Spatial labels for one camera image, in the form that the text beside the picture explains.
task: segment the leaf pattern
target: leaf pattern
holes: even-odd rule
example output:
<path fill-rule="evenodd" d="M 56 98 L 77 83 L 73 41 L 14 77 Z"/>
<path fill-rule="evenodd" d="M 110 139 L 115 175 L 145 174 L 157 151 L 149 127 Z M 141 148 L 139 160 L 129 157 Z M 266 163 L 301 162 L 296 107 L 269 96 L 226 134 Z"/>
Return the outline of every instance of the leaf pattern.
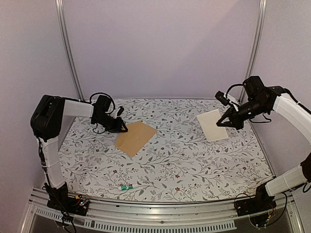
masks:
<path fill-rule="evenodd" d="M 117 133 L 95 134 L 77 117 L 59 151 L 69 190 L 90 196 L 139 201 L 203 201 L 254 194 L 272 178 L 248 122 L 227 128 L 229 139 L 207 142 L 196 118 L 226 108 L 216 100 L 115 100 L 124 121 L 143 121 L 157 134 L 131 158 L 114 146 Z M 119 191 L 125 184 L 138 184 Z"/>

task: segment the metal pole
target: metal pole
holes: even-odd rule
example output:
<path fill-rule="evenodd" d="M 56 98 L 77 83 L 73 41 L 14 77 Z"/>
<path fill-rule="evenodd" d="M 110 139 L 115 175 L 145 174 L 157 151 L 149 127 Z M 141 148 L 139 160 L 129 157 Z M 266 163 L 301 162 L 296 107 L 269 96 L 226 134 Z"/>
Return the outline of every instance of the metal pole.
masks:
<path fill-rule="evenodd" d="M 255 31 L 255 38 L 254 38 L 252 52 L 251 52 L 251 56 L 248 62 L 244 80 L 249 78 L 252 75 L 252 72 L 254 69 L 255 60 L 256 60 L 256 56 L 257 56 L 257 52 L 259 48 L 259 42 L 260 42 L 261 33 L 262 33 L 262 28 L 263 28 L 263 23 L 264 23 L 264 16 L 266 13 L 266 5 L 267 5 L 267 0 L 260 0 L 257 26 L 256 26 L 256 31 Z M 242 89 L 239 102 L 242 103 L 244 101 L 244 98 L 245 98 L 245 90 Z"/>
<path fill-rule="evenodd" d="M 70 48 L 70 44 L 69 44 L 69 37 L 68 37 L 67 28 L 66 28 L 63 1 L 62 0 L 55 0 L 55 3 L 56 3 L 56 10 L 57 10 L 57 15 L 58 15 L 60 31 L 61 31 L 61 35 L 63 38 L 63 43 L 64 43 L 64 47 L 65 47 L 65 52 L 66 52 L 66 56 L 67 56 L 67 60 L 68 60 L 69 69 L 71 72 L 73 84 L 74 84 L 74 87 L 76 89 L 76 92 L 77 92 L 79 99 L 85 100 L 83 97 L 82 89 L 80 86 L 80 82 L 78 79 L 77 71 L 76 71 L 76 68 L 74 65 L 73 56 L 72 56 L 72 52 L 71 52 L 71 48 Z"/>

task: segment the brown cardboard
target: brown cardboard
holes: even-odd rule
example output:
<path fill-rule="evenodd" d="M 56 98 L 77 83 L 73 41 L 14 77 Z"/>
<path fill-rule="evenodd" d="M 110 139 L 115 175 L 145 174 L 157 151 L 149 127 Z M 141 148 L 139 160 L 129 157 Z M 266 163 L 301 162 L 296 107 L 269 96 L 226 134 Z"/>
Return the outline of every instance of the brown cardboard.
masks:
<path fill-rule="evenodd" d="M 126 125 L 128 132 L 120 133 L 115 146 L 134 157 L 141 148 L 156 134 L 157 130 L 141 121 Z"/>

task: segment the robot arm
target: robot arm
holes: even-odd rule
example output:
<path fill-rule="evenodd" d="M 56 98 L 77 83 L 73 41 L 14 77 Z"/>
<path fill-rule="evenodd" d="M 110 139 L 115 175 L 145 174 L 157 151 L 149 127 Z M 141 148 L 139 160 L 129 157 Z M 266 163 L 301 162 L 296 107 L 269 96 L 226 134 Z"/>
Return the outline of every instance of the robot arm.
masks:
<path fill-rule="evenodd" d="M 237 106 L 228 98 L 227 94 L 218 92 L 216 98 L 230 108 L 217 122 L 220 127 L 243 128 L 243 122 L 259 114 L 273 110 L 287 119 L 311 143 L 311 114 L 292 96 L 289 90 L 280 86 L 266 87 L 260 77 L 252 76 L 243 82 L 248 95 L 248 102 Z M 236 202 L 238 215 L 247 215 L 275 207 L 274 196 L 311 182 L 311 154 L 300 165 L 285 172 L 279 177 L 257 187 L 256 195 L 252 199 Z"/>
<path fill-rule="evenodd" d="M 45 188 L 50 197 L 48 207 L 79 215 L 86 214 L 86 202 L 80 201 L 83 204 L 77 205 L 77 200 L 68 196 L 58 156 L 58 135 L 63 116 L 90 117 L 91 124 L 101 124 L 106 131 L 127 132 L 125 123 L 119 117 L 124 110 L 122 107 L 115 118 L 107 113 L 112 101 L 109 96 L 103 95 L 94 104 L 58 96 L 42 97 L 31 118 L 31 128 L 39 144 L 39 157 L 46 176 Z"/>

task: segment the purple-tinted wall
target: purple-tinted wall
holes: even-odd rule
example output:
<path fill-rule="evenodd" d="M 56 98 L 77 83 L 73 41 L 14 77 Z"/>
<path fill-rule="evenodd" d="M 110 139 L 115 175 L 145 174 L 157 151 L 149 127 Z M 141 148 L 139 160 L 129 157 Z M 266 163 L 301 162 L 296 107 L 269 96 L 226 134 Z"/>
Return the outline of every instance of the purple-tinted wall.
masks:
<path fill-rule="evenodd" d="M 311 1 L 268 1 L 254 75 L 265 85 L 288 88 L 311 109 Z M 297 166 L 311 151 L 307 140 L 275 113 L 254 125 L 277 175 Z M 293 192 L 306 233 L 311 232 L 311 192 Z"/>
<path fill-rule="evenodd" d="M 1 1 L 0 31 L 0 232 L 16 233 L 43 181 L 31 115 L 44 94 L 76 93 L 54 1 Z"/>
<path fill-rule="evenodd" d="M 249 0 L 64 1 L 86 98 L 213 98 L 243 81 L 258 9 Z"/>

